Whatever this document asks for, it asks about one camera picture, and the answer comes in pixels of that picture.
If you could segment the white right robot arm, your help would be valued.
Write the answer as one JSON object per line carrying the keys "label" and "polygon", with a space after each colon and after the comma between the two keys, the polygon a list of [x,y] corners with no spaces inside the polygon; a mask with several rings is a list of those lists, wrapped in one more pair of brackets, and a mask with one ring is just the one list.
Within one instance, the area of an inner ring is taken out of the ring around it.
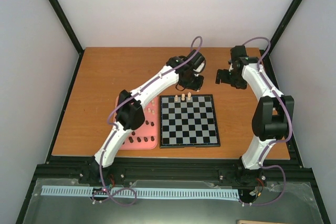
{"label": "white right robot arm", "polygon": [[253,139],[242,155],[244,169],[258,170],[277,142],[290,139],[294,99],[284,95],[269,79],[260,60],[247,55],[244,45],[230,50],[229,69],[219,69],[216,84],[225,83],[236,89],[250,87],[258,101],[251,122]]}

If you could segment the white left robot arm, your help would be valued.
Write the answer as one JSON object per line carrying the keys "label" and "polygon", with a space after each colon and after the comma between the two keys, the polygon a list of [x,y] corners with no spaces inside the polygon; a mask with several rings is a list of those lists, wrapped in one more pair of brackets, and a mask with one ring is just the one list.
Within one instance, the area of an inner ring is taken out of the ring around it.
{"label": "white left robot arm", "polygon": [[188,56],[170,58],[163,68],[150,80],[138,88],[119,94],[118,104],[108,117],[112,125],[102,147],[91,158],[90,176],[97,183],[108,180],[109,170],[115,156],[131,132],[137,130],[145,122],[145,107],[162,91],[179,84],[184,89],[199,90],[204,81],[200,73],[205,68],[205,57],[192,50]]}

